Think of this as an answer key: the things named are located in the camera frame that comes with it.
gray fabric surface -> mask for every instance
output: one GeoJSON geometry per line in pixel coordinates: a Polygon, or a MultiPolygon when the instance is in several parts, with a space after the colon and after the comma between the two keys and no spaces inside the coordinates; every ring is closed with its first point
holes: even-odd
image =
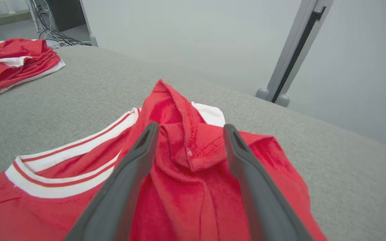
{"type": "Polygon", "coordinates": [[[58,50],[66,67],[0,95],[0,172],[14,157],[93,134],[140,107],[164,78],[219,107],[239,130],[276,136],[330,240],[386,240],[386,145],[243,93],[95,47],[58,50]]]}

red shirt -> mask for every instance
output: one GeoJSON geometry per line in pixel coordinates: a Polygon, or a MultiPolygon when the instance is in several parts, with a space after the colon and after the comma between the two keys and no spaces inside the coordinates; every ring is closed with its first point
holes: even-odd
{"type": "Polygon", "coordinates": [[[45,40],[0,41],[0,93],[60,70],[65,63],[45,40]]]}
{"type": "MultiPolygon", "coordinates": [[[[230,174],[222,128],[205,123],[159,81],[138,109],[105,130],[40,154],[19,156],[0,174],[0,240],[62,240],[114,166],[150,122],[156,157],[142,183],[132,240],[249,240],[239,183],[230,174]]],[[[315,240],[325,240],[308,188],[272,136],[241,133],[315,240]]]]}

floor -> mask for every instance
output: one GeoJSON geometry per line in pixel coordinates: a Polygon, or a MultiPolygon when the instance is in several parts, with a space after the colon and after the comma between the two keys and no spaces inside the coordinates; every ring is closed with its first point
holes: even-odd
{"type": "MultiPolygon", "coordinates": [[[[90,41],[89,31],[86,25],[77,26],[63,31],[65,35],[80,41],[90,41]]],[[[29,20],[23,20],[15,23],[9,23],[0,26],[0,41],[9,38],[27,38],[37,39],[39,33],[35,31],[34,23],[29,20]]]]}

